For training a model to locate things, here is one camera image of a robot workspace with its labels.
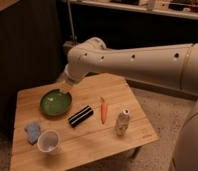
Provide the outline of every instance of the tabletop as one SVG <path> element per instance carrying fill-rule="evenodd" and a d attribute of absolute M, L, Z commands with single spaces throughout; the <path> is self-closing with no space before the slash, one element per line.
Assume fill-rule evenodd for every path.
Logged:
<path fill-rule="evenodd" d="M 61 88 L 62 83 L 25 89 L 18 92 L 11 156 L 11 171 L 68 170 L 120 152 L 158 140 L 150 121 L 123 77 L 98 74 L 83 79 L 70 93 L 72 106 L 62 117 L 47 118 L 40 110 L 40 100 L 50 90 Z M 107 120 L 101 123 L 101 97 L 108 104 Z M 68 118 L 89 105 L 94 114 L 72 128 Z M 118 114 L 130 111 L 129 127 L 118 137 L 114 127 Z M 61 153 L 45 155 L 30 145 L 24 127 L 38 122 L 41 132 L 54 129 L 62 137 Z"/>

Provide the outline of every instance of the green plate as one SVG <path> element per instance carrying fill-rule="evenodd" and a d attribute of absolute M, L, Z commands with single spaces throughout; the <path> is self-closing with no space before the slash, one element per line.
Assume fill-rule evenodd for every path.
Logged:
<path fill-rule="evenodd" d="M 71 103 L 70 93 L 64 94 L 59 89 L 55 89 L 42 97 L 40 107 L 45 115 L 60 116 L 69 110 Z"/>

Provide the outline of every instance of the white cup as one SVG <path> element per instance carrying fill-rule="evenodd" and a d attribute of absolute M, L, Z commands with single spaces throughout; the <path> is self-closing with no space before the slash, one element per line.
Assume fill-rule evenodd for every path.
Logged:
<path fill-rule="evenodd" d="M 58 154 L 61 152 L 60 136 L 55 130 L 43 132 L 37 142 L 39 151 L 46 154 Z"/>

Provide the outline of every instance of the orange carrot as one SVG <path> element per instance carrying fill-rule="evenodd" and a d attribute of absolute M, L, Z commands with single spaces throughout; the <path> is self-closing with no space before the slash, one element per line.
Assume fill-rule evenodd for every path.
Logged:
<path fill-rule="evenodd" d="M 107 103 L 104 100 L 104 98 L 101 97 L 102 103 L 101 103 L 101 122 L 102 124 L 105 123 L 107 119 Z"/>

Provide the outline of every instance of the floor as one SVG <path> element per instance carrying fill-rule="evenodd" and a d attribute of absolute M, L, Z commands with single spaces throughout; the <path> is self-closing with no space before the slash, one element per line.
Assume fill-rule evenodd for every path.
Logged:
<path fill-rule="evenodd" d="M 148 115 L 160 140 L 143 146 L 135 158 L 127 151 L 73 171 L 167 171 L 178 132 L 194 101 L 133 88 L 139 103 Z M 11 143 L 0 138 L 0 171 L 8 171 Z"/>

